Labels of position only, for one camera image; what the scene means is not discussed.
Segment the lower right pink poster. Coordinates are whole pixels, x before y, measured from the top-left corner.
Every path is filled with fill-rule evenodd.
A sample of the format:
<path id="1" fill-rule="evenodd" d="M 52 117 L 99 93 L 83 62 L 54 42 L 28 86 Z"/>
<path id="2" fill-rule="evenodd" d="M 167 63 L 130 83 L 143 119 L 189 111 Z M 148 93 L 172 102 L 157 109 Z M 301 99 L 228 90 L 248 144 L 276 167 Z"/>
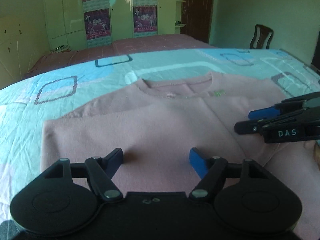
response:
<path id="1" fill-rule="evenodd" d="M 157 31 L 157 7 L 135 6 L 133 7 L 134 33 Z"/>

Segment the cream bed headboard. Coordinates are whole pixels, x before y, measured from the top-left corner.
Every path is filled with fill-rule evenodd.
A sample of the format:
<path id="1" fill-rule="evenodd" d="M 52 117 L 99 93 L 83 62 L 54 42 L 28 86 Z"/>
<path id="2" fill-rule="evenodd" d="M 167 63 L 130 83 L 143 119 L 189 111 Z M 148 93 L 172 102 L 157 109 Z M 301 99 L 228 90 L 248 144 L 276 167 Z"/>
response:
<path id="1" fill-rule="evenodd" d="M 48 51 L 45 31 L 21 17 L 1 17 L 1 88 L 21 81 Z"/>

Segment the dark brown wooden door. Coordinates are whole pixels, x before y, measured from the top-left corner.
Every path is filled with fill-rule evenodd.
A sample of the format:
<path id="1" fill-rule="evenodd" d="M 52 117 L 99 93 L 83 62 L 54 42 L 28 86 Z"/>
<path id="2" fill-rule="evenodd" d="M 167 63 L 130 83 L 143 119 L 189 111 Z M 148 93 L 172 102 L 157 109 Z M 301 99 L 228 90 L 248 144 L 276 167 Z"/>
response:
<path id="1" fill-rule="evenodd" d="M 184 27 L 181 33 L 208 43 L 212 10 L 213 0 L 184 0 L 181 14 Z"/>

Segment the lower left pink poster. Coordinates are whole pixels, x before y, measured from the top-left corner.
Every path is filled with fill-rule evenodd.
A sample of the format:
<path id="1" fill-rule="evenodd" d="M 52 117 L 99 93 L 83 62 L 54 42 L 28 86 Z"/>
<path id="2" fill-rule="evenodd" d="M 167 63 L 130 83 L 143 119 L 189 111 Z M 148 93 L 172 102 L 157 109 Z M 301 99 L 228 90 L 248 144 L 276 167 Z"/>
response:
<path id="1" fill-rule="evenodd" d="M 101 9 L 84 13 L 87 40 L 111 36 L 109 9 Z"/>

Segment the pink quilted bed cover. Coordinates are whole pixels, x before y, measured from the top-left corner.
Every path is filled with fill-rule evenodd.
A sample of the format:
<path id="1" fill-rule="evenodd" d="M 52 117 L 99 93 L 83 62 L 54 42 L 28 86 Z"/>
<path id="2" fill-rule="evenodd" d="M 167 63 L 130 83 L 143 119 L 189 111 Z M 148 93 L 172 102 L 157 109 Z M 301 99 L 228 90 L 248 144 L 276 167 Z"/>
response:
<path id="1" fill-rule="evenodd" d="M 105 57 L 152 51 L 213 48 L 185 34 L 155 35 L 139 38 L 127 38 L 99 46 L 75 51 L 50 53 L 41 57 L 22 79 L 37 76 L 52 70 L 69 67 Z"/>

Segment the pale green wardrobe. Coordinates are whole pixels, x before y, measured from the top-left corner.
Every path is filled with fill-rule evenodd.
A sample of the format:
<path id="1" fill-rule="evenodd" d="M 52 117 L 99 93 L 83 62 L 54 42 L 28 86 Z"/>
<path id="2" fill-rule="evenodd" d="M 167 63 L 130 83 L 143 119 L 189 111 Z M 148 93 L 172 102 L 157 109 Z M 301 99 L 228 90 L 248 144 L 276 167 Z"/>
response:
<path id="1" fill-rule="evenodd" d="M 157 7 L 157 31 L 134 33 L 133 7 Z M 84 13 L 109 9 L 111 36 L 87 40 Z M 126 38 L 175 34 L 176 0 L 44 0 L 51 50 L 82 50 L 109 45 Z"/>

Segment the pink sweatshirt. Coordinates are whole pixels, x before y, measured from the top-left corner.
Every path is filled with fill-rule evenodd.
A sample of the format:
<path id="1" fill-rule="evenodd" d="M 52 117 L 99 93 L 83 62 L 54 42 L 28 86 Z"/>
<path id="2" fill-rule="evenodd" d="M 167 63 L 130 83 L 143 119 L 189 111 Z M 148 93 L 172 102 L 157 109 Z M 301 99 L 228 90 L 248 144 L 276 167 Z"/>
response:
<path id="1" fill-rule="evenodd" d="M 217 72 L 188 80 L 141 79 L 45 121 L 41 169 L 60 158 L 81 163 L 121 148 L 124 163 L 113 178 L 121 192 L 190 192 L 199 181 L 189 164 L 191 148 L 230 163 L 251 158 L 302 201 L 296 233 L 319 239 L 319 168 L 313 142 L 266 144 L 258 134 L 234 131 L 250 111 L 284 98 L 269 79 Z"/>

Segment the dark wooden chair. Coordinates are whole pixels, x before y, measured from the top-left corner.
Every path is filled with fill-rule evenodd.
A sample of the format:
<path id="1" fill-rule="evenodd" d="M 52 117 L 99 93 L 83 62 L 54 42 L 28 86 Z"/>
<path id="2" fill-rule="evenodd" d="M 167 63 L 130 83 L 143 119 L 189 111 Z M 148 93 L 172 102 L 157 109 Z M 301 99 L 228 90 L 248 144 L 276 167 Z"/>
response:
<path id="1" fill-rule="evenodd" d="M 250 49 L 269 49 L 274 31 L 262 24 L 256 24 L 254 28 L 254 35 L 250 42 Z"/>

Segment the light blue patterned bedsheet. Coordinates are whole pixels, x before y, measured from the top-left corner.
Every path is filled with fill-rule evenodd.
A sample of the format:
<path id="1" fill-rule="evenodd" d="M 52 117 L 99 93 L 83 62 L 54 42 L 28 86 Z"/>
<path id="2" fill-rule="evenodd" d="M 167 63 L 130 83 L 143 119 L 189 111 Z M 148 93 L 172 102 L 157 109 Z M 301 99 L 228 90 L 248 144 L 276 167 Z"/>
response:
<path id="1" fill-rule="evenodd" d="M 282 50 L 180 49 L 125 53 L 74 64 L 1 90 L 1 221 L 13 196 L 40 172 L 42 124 L 138 79 L 210 71 L 272 80 L 288 97 L 319 91 L 319 72 Z"/>

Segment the corner wall shelves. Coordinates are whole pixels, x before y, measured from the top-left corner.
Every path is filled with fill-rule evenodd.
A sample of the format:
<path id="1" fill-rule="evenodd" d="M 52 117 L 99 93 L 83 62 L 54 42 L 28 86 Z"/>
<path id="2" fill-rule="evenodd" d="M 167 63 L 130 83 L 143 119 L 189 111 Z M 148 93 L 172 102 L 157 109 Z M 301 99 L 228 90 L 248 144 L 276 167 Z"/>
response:
<path id="1" fill-rule="evenodd" d="M 180 34 L 182 29 L 182 11 L 184 0 L 176 0 L 176 20 L 175 20 L 175 34 Z"/>

